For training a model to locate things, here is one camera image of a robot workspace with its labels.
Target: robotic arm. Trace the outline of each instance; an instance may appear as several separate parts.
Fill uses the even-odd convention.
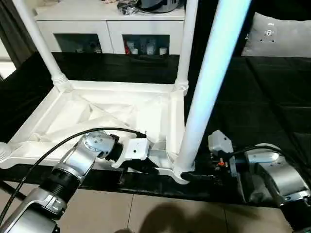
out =
[[[53,168],[49,177],[9,216],[0,233],[59,233],[55,221],[61,218],[67,203],[97,158],[114,160],[113,167],[120,167],[133,158],[148,164],[149,169],[156,167],[147,158],[150,145],[147,138],[130,139],[124,144],[118,140],[117,136],[101,131],[81,137]],[[139,170],[140,163],[135,159],[133,161],[134,167]]]
[[[279,153],[278,147],[261,143],[236,153],[231,140],[220,131],[208,137],[208,146],[211,154],[223,161],[218,163],[218,168],[229,169],[231,176],[238,177],[239,172],[247,170],[261,177],[295,233],[311,232],[311,191],[298,170]]]

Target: cable connector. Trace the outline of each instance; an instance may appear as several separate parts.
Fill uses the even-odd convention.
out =
[[[137,132],[136,133],[136,138],[147,138],[147,134],[141,133],[141,132]]]

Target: white pillow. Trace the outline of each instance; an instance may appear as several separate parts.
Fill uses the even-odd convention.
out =
[[[255,13],[242,56],[311,57],[311,21]]]

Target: curtain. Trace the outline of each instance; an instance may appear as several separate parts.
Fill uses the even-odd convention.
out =
[[[12,0],[0,0],[0,38],[16,68],[36,50]]]

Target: white cabinet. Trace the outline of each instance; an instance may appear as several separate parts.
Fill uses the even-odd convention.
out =
[[[53,52],[126,53],[130,42],[138,54],[180,54],[185,10],[163,14],[122,15],[117,3],[63,0],[35,17]]]
[[[113,53],[106,21],[37,21],[52,52]]]
[[[114,53],[125,53],[125,44],[134,43],[139,54],[147,54],[151,46],[153,54],[167,48],[167,54],[179,54],[183,35],[183,21],[108,21],[108,29]]]

